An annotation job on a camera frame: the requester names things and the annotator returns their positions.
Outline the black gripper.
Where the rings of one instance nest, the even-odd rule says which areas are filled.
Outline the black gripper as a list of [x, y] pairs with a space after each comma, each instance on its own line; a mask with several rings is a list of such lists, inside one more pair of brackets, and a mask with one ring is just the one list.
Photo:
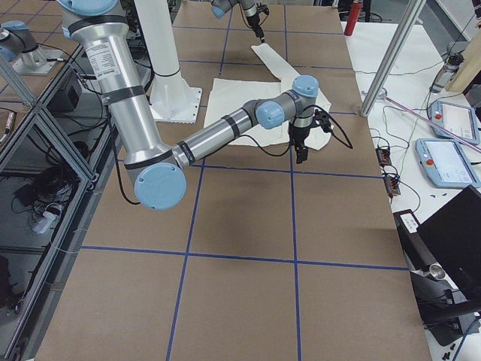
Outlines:
[[289, 122], [290, 144], [295, 148], [296, 163], [308, 158], [309, 149], [320, 150], [331, 138], [330, 114], [322, 108], [315, 108], [313, 114], [305, 118], [295, 118]]
[[262, 3], [246, 4], [246, 20], [249, 27], [254, 31], [257, 38], [264, 43], [265, 35], [262, 30], [262, 22], [259, 14], [264, 14], [266, 17], [269, 15], [269, 9], [267, 5]]

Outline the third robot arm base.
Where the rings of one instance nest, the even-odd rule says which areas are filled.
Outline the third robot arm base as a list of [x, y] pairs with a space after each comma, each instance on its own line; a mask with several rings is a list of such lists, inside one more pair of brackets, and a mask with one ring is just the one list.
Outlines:
[[13, 63], [15, 72], [21, 75], [46, 76], [54, 66], [29, 27], [20, 20], [1, 24], [1, 57]]

